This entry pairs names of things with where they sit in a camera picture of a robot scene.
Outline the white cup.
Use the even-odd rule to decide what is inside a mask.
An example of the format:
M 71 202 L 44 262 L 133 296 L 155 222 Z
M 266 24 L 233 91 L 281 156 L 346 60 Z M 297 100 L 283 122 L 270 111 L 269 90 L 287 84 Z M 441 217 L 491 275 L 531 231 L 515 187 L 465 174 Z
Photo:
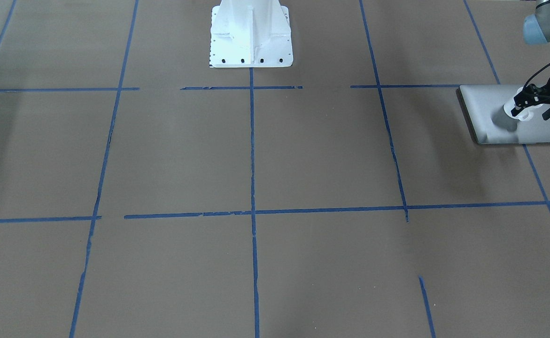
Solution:
M 518 88 L 515 96 L 503 105 L 503 111 L 508 117 L 525 122 L 532 120 L 536 114 L 541 114 L 546 106 L 536 101 L 537 98 L 534 98 L 534 103 L 538 103 L 537 105 L 529 105 L 530 101 L 523 95 L 523 90 L 523 86 Z

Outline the grey closed laptop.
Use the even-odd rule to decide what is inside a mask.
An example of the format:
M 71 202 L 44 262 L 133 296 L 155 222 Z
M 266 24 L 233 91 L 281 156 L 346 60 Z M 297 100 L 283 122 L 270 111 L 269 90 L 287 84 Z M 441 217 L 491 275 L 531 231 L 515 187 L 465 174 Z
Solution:
M 550 104 L 527 107 L 513 117 L 517 85 L 466 84 L 458 89 L 464 111 L 478 144 L 550 143 L 550 118 L 543 114 Z

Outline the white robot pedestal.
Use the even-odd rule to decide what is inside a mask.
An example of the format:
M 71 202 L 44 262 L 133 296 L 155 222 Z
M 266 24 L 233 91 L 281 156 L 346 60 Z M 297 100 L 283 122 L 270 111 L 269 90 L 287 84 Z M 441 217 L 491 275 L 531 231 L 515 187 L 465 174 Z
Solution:
M 279 0 L 222 0 L 210 18 L 210 67 L 293 65 L 290 13 Z

